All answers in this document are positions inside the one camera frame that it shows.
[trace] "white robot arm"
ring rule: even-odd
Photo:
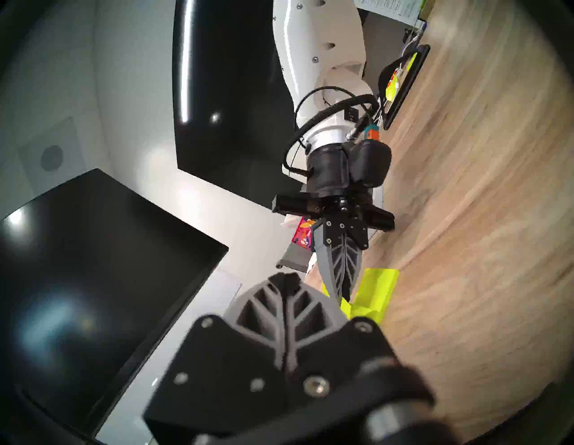
[[[273,34],[283,77],[293,99],[293,108],[318,87],[336,86],[355,95],[372,94],[361,79],[365,64],[363,30],[352,0],[276,0],[273,3]],[[302,126],[319,111],[348,95],[341,91],[322,90],[310,96],[297,113]],[[363,109],[355,106],[359,116]],[[309,151],[347,141],[355,123],[344,119],[344,112],[325,119],[305,135]],[[294,144],[287,156],[289,165],[305,169],[305,150]],[[303,183],[307,178],[283,173]]]

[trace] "computer monitor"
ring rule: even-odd
[[[0,223],[3,392],[94,434],[227,252],[100,170]]]
[[[293,101],[272,16],[272,1],[178,0],[172,56],[177,167],[267,208],[301,189],[281,172]]]

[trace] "screw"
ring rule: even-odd
[[[367,322],[356,322],[355,329],[364,332],[365,334],[369,334],[373,331],[373,327]]]
[[[214,323],[214,321],[210,317],[206,317],[201,322],[201,327],[209,327]]]
[[[209,434],[200,434],[199,436],[195,436],[195,439],[192,442],[192,445],[208,445],[211,442],[212,436]]]
[[[322,376],[309,376],[303,382],[305,394],[311,397],[325,397],[329,393],[329,382]]]
[[[391,356],[387,357],[375,357],[369,360],[365,360],[360,364],[360,374],[369,374],[377,369],[381,369],[388,366],[399,366],[399,361]]]
[[[187,379],[188,376],[186,373],[179,373],[176,375],[176,378],[173,379],[173,383],[176,385],[183,385],[185,382],[187,382]]]
[[[254,378],[251,380],[251,384],[249,385],[249,389],[252,393],[263,391],[263,387],[265,386],[265,380],[262,378]]]

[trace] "paper document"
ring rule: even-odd
[[[423,0],[355,0],[355,5],[413,26],[417,22],[422,2]]]

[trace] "wooden surface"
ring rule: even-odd
[[[363,266],[401,271],[383,331],[467,440],[571,359],[574,91],[511,2],[437,0],[422,42],[429,57],[381,133],[397,230]]]

